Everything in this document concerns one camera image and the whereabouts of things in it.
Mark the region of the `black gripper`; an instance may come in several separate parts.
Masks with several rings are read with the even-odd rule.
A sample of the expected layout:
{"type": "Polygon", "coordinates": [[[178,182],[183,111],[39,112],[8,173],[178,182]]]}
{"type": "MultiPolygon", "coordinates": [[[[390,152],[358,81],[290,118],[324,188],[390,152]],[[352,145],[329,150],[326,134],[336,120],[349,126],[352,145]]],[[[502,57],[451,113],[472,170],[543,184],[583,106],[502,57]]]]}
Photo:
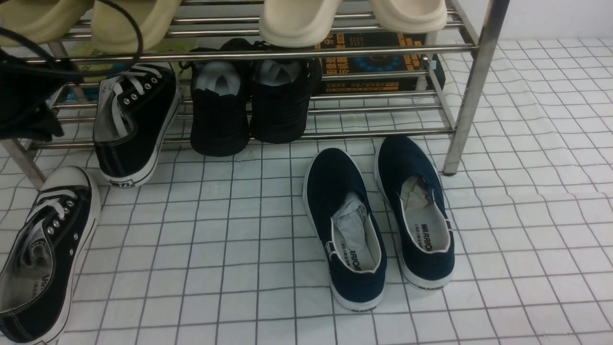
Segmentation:
{"type": "Polygon", "coordinates": [[[50,142],[64,136],[57,115],[47,100],[65,81],[57,77],[20,73],[14,66],[24,61],[1,53],[0,138],[50,142]]]}

